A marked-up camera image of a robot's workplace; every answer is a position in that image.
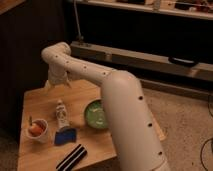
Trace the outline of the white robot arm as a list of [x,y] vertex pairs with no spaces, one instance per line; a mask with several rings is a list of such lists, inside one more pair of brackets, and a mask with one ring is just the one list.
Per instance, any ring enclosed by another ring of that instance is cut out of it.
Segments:
[[171,171],[140,81],[131,73],[80,60],[59,42],[41,51],[48,81],[65,84],[76,73],[100,87],[101,101],[122,171]]

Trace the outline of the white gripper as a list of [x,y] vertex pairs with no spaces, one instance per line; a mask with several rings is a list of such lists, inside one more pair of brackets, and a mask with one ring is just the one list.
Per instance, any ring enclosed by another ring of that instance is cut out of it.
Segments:
[[50,65],[48,70],[48,80],[45,82],[44,88],[49,90],[51,85],[65,84],[71,88],[71,83],[67,78],[67,72],[56,65]]

